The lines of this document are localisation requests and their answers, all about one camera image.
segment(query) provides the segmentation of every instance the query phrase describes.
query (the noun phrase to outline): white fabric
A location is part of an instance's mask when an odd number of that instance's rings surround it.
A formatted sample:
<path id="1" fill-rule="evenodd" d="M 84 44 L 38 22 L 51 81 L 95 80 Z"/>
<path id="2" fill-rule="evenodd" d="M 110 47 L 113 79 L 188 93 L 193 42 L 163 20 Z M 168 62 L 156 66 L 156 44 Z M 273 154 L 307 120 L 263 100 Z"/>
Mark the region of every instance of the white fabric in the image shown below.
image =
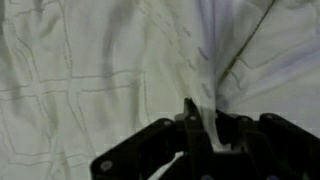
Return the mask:
<path id="1" fill-rule="evenodd" d="M 200 11 L 211 2 L 0 3 L 0 179 L 88 180 L 92 159 L 173 118 L 185 97 L 213 132 L 210 27 Z"/>
<path id="2" fill-rule="evenodd" d="M 224 27 L 227 30 L 217 42 L 221 46 L 216 52 L 216 78 L 253 32 L 254 23 L 268 6 L 256 2 L 229 0 L 216 8 L 233 14 L 227 18 L 229 27 Z M 264 112 L 277 112 L 320 136 L 319 13 L 318 0 L 276 0 L 231 73 L 218 87 L 217 106 L 254 118 Z"/>

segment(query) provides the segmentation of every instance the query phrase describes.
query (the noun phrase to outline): bed sheet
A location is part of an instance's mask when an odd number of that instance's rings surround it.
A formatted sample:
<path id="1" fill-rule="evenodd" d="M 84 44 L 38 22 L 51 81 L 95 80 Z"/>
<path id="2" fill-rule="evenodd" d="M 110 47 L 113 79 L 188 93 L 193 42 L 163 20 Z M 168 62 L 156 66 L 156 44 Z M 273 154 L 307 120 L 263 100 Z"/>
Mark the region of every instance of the bed sheet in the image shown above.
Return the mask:
<path id="1" fill-rule="evenodd" d="M 185 97 L 214 128 L 203 3 L 0 0 L 0 179 L 88 180 Z"/>
<path id="2" fill-rule="evenodd" d="M 263 2 L 228 0 L 215 4 L 215 13 L 226 12 L 215 16 L 221 22 L 216 23 L 220 24 L 216 30 L 220 33 L 216 38 L 216 79 L 272 3 Z M 217 87 L 217 106 L 256 119 L 261 113 L 275 112 L 319 136 L 320 1 L 274 2 L 228 70 L 229 75 Z"/>

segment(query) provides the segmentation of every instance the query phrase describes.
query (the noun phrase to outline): bolt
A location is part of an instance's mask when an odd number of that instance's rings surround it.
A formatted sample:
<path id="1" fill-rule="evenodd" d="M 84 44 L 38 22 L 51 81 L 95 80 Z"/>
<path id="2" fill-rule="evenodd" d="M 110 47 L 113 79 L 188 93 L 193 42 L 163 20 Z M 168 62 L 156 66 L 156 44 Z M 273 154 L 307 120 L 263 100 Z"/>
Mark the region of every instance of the bolt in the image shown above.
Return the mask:
<path id="1" fill-rule="evenodd" d="M 277 176 L 270 175 L 267 177 L 267 180 L 280 180 Z"/>
<path id="2" fill-rule="evenodd" d="M 267 119 L 273 119 L 273 116 L 272 116 L 271 114 L 268 114 L 268 115 L 266 116 L 266 118 L 267 118 Z"/>
<path id="3" fill-rule="evenodd" d="M 201 177 L 201 180 L 213 180 L 213 178 L 210 175 L 206 174 Z"/>
<path id="4" fill-rule="evenodd" d="M 195 121 L 195 120 L 197 120 L 197 117 L 191 116 L 191 117 L 190 117 L 190 120 Z"/>
<path id="5" fill-rule="evenodd" d="M 169 126 L 171 124 L 171 122 L 170 121 L 166 121 L 166 122 L 164 122 L 164 125 L 166 125 L 166 126 Z"/>
<path id="6" fill-rule="evenodd" d="M 106 172 L 112 168 L 113 164 L 111 161 L 104 161 L 101 165 L 100 168 L 102 171 Z"/>
<path id="7" fill-rule="evenodd" d="M 247 117 L 242 117 L 241 120 L 242 121 L 249 121 L 249 119 Z"/>

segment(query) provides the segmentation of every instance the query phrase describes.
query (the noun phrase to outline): wrinkled fabric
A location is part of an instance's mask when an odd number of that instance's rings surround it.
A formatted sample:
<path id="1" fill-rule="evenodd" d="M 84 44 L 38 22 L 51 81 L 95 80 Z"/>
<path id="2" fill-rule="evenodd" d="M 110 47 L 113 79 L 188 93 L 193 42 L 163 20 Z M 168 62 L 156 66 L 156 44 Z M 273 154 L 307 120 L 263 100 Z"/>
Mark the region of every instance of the wrinkled fabric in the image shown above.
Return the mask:
<path id="1" fill-rule="evenodd" d="M 257 2 L 230 0 L 216 4 L 218 11 L 229 12 L 228 16 L 216 16 L 221 24 L 228 22 L 221 26 L 223 30 L 217 27 L 221 37 L 216 40 L 216 79 L 266 11 L 268 5 Z M 319 13 L 317 0 L 276 0 L 217 87 L 217 106 L 255 119 L 261 113 L 278 113 L 319 136 Z"/>
<path id="2" fill-rule="evenodd" d="M 88 180 L 94 158 L 185 97 L 214 128 L 197 1 L 0 2 L 0 179 Z"/>

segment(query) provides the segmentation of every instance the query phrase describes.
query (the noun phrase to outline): black mechanism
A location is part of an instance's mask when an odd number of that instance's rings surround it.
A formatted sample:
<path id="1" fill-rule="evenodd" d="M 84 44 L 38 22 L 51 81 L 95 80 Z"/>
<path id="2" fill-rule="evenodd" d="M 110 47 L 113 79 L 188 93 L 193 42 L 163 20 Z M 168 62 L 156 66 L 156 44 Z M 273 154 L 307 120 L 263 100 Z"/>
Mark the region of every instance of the black mechanism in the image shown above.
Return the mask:
<path id="1" fill-rule="evenodd" d="M 230 152 L 214 152 L 200 113 L 185 99 L 175 121 L 159 119 L 91 164 L 93 180 L 147 180 L 183 152 L 160 180 L 320 180 L 320 140 L 284 118 L 259 121 L 219 110 L 216 126 Z"/>

